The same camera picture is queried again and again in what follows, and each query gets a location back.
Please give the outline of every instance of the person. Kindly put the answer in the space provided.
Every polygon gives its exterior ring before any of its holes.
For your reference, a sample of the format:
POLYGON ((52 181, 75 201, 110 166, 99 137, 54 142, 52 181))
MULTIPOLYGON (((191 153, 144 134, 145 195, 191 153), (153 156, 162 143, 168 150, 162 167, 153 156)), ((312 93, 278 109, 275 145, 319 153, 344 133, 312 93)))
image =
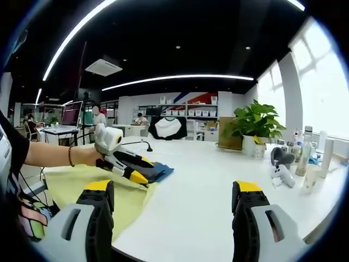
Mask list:
POLYGON ((28 114, 27 123, 30 133, 32 134, 31 139, 37 139, 37 127, 42 127, 43 125, 35 122, 34 116, 32 114, 28 114))
POLYGON ((93 119, 95 125, 103 123, 105 126, 107 126, 107 119, 105 115, 101 112, 101 108, 99 105, 95 105, 92 108, 92 113, 95 115, 93 119))
POLYGON ((138 113, 135 124, 138 124, 139 126, 146 126, 148 125, 148 120, 143 116, 142 113, 138 113))
POLYGON ((5 135, 12 147, 9 174, 1 174, 1 176, 8 176, 5 195, 11 213, 17 214, 17 224, 21 226, 22 231, 31 240, 39 241, 45 236, 47 224, 59 209, 57 206, 47 206, 22 191, 19 174, 21 174, 23 164, 40 167, 77 164, 95 166, 97 159, 103 157, 94 147, 52 146, 41 142, 31 142, 14 129, 1 112, 0 132, 5 135))

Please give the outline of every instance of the cup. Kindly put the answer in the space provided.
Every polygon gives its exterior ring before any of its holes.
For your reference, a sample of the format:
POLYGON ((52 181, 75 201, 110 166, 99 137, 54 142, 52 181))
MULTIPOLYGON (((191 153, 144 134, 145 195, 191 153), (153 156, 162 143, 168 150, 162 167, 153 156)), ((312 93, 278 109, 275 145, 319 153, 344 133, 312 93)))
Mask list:
POLYGON ((306 194, 310 194, 313 188, 315 187, 316 180, 319 177, 321 173, 321 167, 318 165, 309 164, 306 173, 305 178, 302 186, 302 190, 306 194))

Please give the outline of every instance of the desk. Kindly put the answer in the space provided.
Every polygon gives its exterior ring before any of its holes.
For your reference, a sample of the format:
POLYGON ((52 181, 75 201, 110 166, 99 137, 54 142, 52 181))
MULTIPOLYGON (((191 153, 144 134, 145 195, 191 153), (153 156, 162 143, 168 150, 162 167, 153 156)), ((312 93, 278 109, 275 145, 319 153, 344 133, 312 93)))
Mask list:
POLYGON ((79 129, 77 128, 72 128, 72 129, 68 129, 68 128, 48 128, 48 129, 42 129, 42 132, 45 133, 45 142, 47 141, 47 136, 46 134, 50 134, 50 135, 56 135, 56 136, 60 136, 60 135, 71 135, 74 136, 74 145, 77 146, 77 134, 79 133, 79 129))
POLYGON ((124 137, 141 136, 141 130, 147 128, 147 126, 133 126, 130 124, 113 124, 112 127, 122 129, 124 137))
MULTIPOLYGON (((123 142, 140 139, 127 137, 123 142)), ((319 178, 312 194, 302 195, 303 177, 294 177, 294 188, 273 187, 270 148, 265 159, 258 160, 220 150, 214 142, 142 139, 151 144, 153 152, 147 152, 143 144, 125 148, 174 168, 173 174, 159 184, 142 215, 112 244, 143 261, 231 261, 235 180, 256 182, 270 204, 278 204, 297 222, 301 238, 331 211, 345 184, 342 167, 325 180, 319 178)))
MULTIPOLYGON (((41 137, 41 142, 46 142, 49 143, 51 145, 59 145, 59 139, 64 139, 64 138, 73 138, 74 136, 70 133, 68 134, 49 134, 49 133, 45 133, 44 130, 45 128, 40 127, 37 128, 37 130, 39 131, 40 137, 41 137)), ((85 134, 89 133, 89 128, 85 128, 85 134)), ((82 129, 79 130, 79 133, 77 136, 82 136, 82 129)), ((77 140, 77 144, 83 145, 83 138, 78 138, 77 140)), ((89 136, 85 136, 85 144, 89 144, 89 136)))

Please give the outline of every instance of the white flower pot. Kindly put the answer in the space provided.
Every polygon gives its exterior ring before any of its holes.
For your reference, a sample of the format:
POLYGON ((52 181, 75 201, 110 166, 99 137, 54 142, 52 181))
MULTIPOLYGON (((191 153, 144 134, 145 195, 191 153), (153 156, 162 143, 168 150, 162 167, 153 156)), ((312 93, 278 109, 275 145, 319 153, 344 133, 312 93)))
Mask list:
POLYGON ((255 158, 262 159, 266 151, 266 145, 255 145, 255 158))
POLYGON ((244 135, 242 151, 245 155, 253 157, 255 155, 256 143, 253 140, 253 136, 244 135))

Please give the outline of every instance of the ceiling light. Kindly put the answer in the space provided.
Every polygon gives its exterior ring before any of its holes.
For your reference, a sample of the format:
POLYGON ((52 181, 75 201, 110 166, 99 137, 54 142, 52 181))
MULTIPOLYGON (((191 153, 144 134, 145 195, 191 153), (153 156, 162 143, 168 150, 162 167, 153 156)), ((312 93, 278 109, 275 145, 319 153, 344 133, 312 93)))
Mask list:
POLYGON ((171 76, 162 76, 162 77, 159 77, 159 78, 149 78, 149 79, 144 79, 144 80, 124 83, 124 84, 117 85, 117 86, 111 86, 111 87, 107 87, 107 88, 102 89, 102 91, 106 91, 106 90, 109 90, 109 89, 122 87, 122 86, 139 84, 139 83, 143 83, 143 82, 165 80, 165 79, 177 79, 177 78, 228 78, 228 79, 241 79, 241 80, 253 81, 253 78, 247 78, 245 76, 235 76, 235 75, 171 75, 171 76))
POLYGON ((39 92, 38 92, 38 95, 37 95, 37 99, 36 99, 36 101, 35 101, 35 103, 36 103, 36 104, 37 104, 37 103, 38 103, 38 101, 39 101, 39 98, 40 98, 41 92, 42 92, 42 89, 40 88, 40 89, 39 89, 39 92))
POLYGON ((68 105, 68 104, 70 104, 71 102, 73 102, 73 100, 68 101, 68 102, 64 103, 63 105, 68 105))
POLYGON ((61 43, 60 47, 56 51, 55 55, 53 56, 53 59, 51 60, 49 67, 46 70, 46 73, 44 75, 43 81, 46 81, 47 77, 50 74, 50 71, 52 70, 53 66, 57 62, 59 56, 65 49, 65 47, 69 44, 69 42, 72 40, 72 38, 78 33, 78 31, 89 21, 91 20, 96 14, 101 12, 104 8, 108 7, 110 4, 115 2, 116 0, 105 0, 97 7, 95 7, 91 12, 89 12, 75 27, 74 29, 68 34, 68 36, 65 38, 65 40, 61 43))
POLYGON ((300 10, 304 11, 305 7, 301 3, 299 3, 297 0, 287 0, 287 1, 289 1, 295 7, 298 7, 300 10))

